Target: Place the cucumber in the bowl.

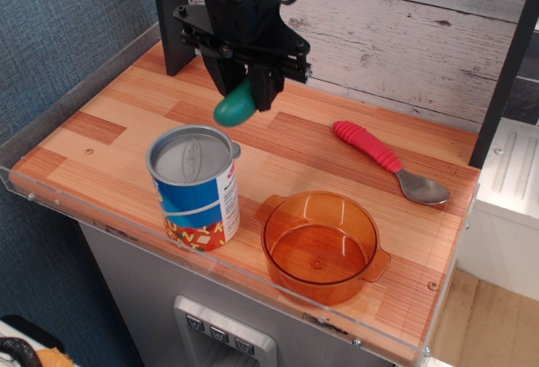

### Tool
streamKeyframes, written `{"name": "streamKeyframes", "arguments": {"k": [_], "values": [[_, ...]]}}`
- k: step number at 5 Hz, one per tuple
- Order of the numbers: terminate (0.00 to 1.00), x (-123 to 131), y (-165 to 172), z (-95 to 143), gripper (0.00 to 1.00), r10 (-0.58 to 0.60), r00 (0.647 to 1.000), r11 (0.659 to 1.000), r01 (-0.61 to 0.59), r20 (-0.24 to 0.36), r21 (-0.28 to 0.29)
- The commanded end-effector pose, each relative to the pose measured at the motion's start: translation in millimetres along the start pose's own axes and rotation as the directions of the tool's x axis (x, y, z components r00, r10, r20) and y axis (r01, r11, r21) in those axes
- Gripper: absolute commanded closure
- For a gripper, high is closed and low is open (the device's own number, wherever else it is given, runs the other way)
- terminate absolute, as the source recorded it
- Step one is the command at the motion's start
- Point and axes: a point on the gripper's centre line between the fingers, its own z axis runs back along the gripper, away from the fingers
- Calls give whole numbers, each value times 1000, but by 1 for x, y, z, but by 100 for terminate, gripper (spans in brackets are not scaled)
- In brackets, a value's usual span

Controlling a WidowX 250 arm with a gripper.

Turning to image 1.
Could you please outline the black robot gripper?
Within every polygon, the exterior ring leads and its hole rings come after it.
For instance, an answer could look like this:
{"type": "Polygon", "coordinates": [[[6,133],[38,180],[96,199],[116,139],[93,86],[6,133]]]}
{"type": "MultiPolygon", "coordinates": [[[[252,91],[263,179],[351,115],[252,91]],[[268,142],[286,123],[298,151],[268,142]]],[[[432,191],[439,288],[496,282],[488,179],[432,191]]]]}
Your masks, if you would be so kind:
{"type": "Polygon", "coordinates": [[[202,55],[218,92],[226,97],[247,76],[258,111],[271,109],[285,77],[305,82],[310,45],[280,16],[296,0],[204,0],[177,8],[182,37],[202,55]]]}

